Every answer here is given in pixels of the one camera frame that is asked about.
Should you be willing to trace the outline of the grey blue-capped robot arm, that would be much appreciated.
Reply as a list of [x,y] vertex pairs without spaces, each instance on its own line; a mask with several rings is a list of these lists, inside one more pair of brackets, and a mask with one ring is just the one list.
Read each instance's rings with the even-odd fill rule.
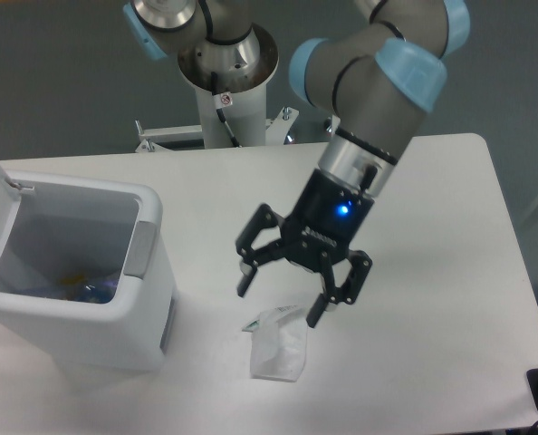
[[[260,266],[279,259],[321,276],[309,326],[330,305],[357,300],[371,261],[351,241],[432,111],[447,79],[444,58],[470,31],[462,1],[363,1],[360,10],[363,30],[294,52],[291,88],[339,124],[292,212],[261,205],[235,242],[239,295]],[[206,147],[266,143],[265,89],[278,52],[246,1],[128,1],[123,13],[150,58],[177,57],[197,95]]]

